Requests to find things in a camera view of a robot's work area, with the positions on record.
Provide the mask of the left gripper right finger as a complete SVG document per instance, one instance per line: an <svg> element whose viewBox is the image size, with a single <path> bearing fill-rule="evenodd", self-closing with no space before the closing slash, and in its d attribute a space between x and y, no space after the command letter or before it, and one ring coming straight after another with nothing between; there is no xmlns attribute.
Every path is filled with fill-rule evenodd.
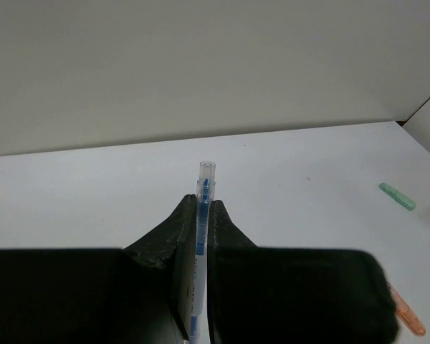
<svg viewBox="0 0 430 344"><path fill-rule="evenodd" d="M259 247L209 210L207 317L213 343L392 343L399 326L386 276L353 249Z"/></svg>

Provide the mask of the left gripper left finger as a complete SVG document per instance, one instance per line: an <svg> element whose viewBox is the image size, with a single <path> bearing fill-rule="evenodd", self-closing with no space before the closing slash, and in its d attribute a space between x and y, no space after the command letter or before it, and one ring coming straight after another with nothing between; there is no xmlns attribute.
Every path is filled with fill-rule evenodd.
<svg viewBox="0 0 430 344"><path fill-rule="evenodd" d="M0 343L183 343L196 198L126 248L0 249Z"/></svg>

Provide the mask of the blue white pen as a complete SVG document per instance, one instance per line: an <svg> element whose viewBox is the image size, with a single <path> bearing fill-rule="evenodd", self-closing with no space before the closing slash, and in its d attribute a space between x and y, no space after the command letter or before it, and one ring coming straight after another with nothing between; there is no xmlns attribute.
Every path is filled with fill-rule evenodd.
<svg viewBox="0 0 430 344"><path fill-rule="evenodd" d="M206 238L209 225L209 209L214 199L216 164L200 162L199 179L196 186L196 246L191 307L189 343L198 343L204 307L206 284Z"/></svg>

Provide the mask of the orange clear cap highlighter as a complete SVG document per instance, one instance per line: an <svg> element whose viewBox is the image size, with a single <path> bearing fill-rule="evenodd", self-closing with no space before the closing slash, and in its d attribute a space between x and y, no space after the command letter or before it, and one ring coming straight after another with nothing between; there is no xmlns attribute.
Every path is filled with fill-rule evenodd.
<svg viewBox="0 0 430 344"><path fill-rule="evenodd" d="M426 328L416 313L409 307L396 289L387 283L391 296L396 304L396 315L415 336L425 336Z"/></svg>

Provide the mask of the green highlighter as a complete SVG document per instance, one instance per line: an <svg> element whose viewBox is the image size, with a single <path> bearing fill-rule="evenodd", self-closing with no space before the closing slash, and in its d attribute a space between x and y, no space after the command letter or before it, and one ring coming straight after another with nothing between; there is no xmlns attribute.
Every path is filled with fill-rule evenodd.
<svg viewBox="0 0 430 344"><path fill-rule="evenodd" d="M409 198L404 193L400 192L397 188L387 183L380 183L379 189L386 195L393 199L396 203L402 205L408 211L413 211L416 208L416 202Z"/></svg>

